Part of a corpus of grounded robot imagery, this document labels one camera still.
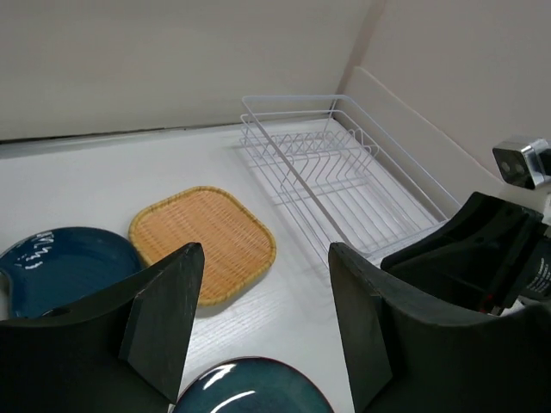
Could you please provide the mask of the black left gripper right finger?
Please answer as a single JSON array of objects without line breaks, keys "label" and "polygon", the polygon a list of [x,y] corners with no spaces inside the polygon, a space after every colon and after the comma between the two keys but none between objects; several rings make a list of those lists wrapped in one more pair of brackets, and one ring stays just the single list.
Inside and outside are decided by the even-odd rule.
[{"label": "black left gripper right finger", "polygon": [[328,263],[355,411],[549,411],[548,307],[470,311],[344,243],[330,245]]}]

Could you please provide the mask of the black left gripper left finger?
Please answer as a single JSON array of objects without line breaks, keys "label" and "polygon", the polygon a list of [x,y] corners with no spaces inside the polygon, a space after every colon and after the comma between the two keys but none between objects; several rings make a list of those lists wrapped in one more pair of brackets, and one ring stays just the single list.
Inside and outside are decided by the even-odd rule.
[{"label": "black left gripper left finger", "polygon": [[179,399],[204,271],[187,243],[38,318],[1,323],[4,412],[165,412]]}]

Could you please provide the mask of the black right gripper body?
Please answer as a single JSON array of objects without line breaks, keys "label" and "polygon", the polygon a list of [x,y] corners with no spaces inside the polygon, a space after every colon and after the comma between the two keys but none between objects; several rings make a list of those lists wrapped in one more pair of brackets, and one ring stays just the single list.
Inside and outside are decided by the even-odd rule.
[{"label": "black right gripper body", "polygon": [[541,213],[474,192],[442,227],[383,258],[381,269],[441,300],[500,313],[518,297],[550,299]]}]

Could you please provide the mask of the teal round floral plate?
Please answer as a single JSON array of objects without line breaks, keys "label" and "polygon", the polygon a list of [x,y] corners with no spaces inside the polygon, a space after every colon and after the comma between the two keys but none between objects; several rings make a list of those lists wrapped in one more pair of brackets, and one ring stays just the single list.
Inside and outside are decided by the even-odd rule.
[{"label": "teal round floral plate", "polygon": [[189,384],[174,412],[332,412],[302,372],[274,359],[238,357],[210,367]]}]

